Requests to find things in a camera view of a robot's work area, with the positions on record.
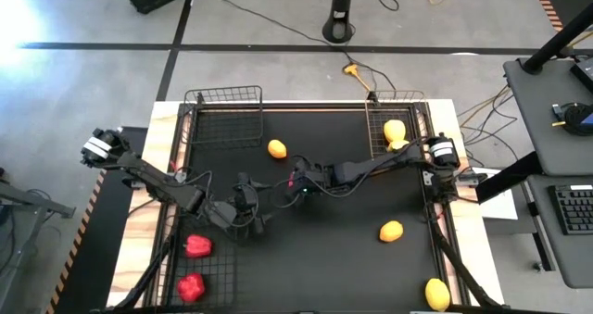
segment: bell pepper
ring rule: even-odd
[[[200,235],[190,235],[185,243],[185,255],[189,258],[198,258],[210,255],[212,242],[210,239]]]
[[[199,273],[190,273],[177,283],[177,292],[184,302],[194,302],[204,294],[204,280]]]

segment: gray floor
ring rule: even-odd
[[[328,0],[234,0],[321,37]],[[13,6],[3,7],[4,2]],[[537,0],[450,0],[439,7],[426,0],[400,0],[397,13],[376,0],[353,0],[351,44],[459,47],[538,47],[554,31]],[[5,43],[170,43],[183,0],[143,16],[128,0],[0,0]],[[218,0],[195,0],[185,44],[309,44],[277,26]],[[96,179],[79,164],[82,144],[95,127],[146,126],[168,52],[19,50],[0,55],[0,165],[13,184],[40,188],[79,208],[72,220],[52,219],[27,265],[25,308],[47,305]],[[373,55],[354,58],[384,71],[399,89],[424,91],[427,98],[452,98],[464,110],[505,84],[505,56]],[[341,73],[341,54],[181,52],[167,100],[183,100],[192,88],[258,84],[266,99],[360,99],[362,87]],[[371,82],[368,73],[363,73]],[[386,83],[377,77],[378,88]],[[519,116],[513,101],[503,108]],[[483,116],[470,121],[477,125]],[[493,118],[495,130],[504,119]],[[500,133],[519,156],[530,152],[519,120]],[[496,140],[470,149],[493,167],[513,161]],[[571,290],[557,272],[536,274],[531,237],[492,237],[503,294],[517,308],[588,313],[593,294]]]

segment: metal wire basket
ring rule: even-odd
[[[246,148],[261,145],[262,91],[259,86],[190,90],[180,116],[190,116],[182,143],[198,149]]]
[[[428,134],[426,123],[430,114],[422,91],[370,91],[365,101],[365,112],[372,157],[387,152],[389,142],[385,139],[383,126],[388,120],[398,119],[404,123],[407,141]]]
[[[228,309],[236,301],[236,243],[216,227],[195,215],[183,214],[169,218],[167,224],[174,233],[171,253],[159,272],[154,304],[169,312],[191,313],[203,309]],[[191,234],[206,236],[214,244],[207,257],[188,258],[185,240]],[[177,292],[177,283],[190,274],[202,275],[206,292],[195,303],[184,303]]]

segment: lemon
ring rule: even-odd
[[[399,119],[390,119],[383,125],[383,134],[389,143],[403,140],[406,136],[406,126]]]
[[[426,295],[428,306],[436,311],[445,311],[451,300],[447,286],[437,278],[428,281],[424,295]]]
[[[408,142],[407,140],[400,140],[400,141],[393,141],[391,143],[389,143],[389,146],[387,147],[387,152],[391,152],[394,150],[398,150],[401,147],[409,144],[410,142]]]
[[[404,227],[397,221],[391,220],[383,225],[379,232],[379,239],[384,242],[396,241],[404,233]]]
[[[268,143],[268,152],[270,152],[272,157],[283,158],[286,157],[286,146],[279,140],[273,139]]]

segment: computer keyboard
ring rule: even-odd
[[[555,185],[548,189],[562,232],[593,234],[593,186]]]

